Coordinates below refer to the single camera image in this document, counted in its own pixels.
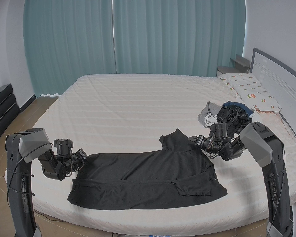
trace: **teal curtain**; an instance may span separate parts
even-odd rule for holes
[[[112,1],[26,0],[24,43],[36,96],[87,74],[116,73]]]
[[[113,0],[117,73],[215,77],[242,55],[245,0]]]

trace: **bed headboard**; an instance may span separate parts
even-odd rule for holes
[[[296,72],[276,58],[254,48],[250,72],[282,106],[280,114],[296,131]]]

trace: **mattress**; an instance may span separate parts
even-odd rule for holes
[[[219,78],[151,74],[87,75],[79,78],[34,125],[51,142],[69,138],[73,152],[138,153],[162,149],[159,138],[179,128],[186,136],[210,130],[197,120],[208,101],[237,100]],[[275,112],[260,113],[284,143],[290,203],[296,201],[296,139]],[[241,157],[212,160],[228,195],[210,203],[173,209],[92,210],[67,201],[72,178],[47,179],[32,162],[33,205],[67,222],[130,235],[191,236],[215,233],[268,217],[262,170],[246,150]]]

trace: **wall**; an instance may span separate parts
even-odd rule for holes
[[[11,83],[21,107],[34,95],[23,38],[25,0],[0,0],[0,78]]]
[[[243,57],[251,60],[254,47],[296,70],[295,0],[246,0]]]

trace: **brown tile floor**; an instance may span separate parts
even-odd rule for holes
[[[42,114],[53,104],[57,97],[39,97],[26,110],[19,114],[0,137],[0,176],[6,169],[6,151],[4,148],[6,135],[32,128]],[[15,234],[10,209],[6,202],[7,185],[4,178],[0,178],[0,236],[12,237]],[[39,214],[35,214],[43,237],[111,237],[111,233],[73,225],[68,222],[49,221]],[[250,225],[215,234],[204,235],[205,237],[266,237],[266,220],[261,220]]]

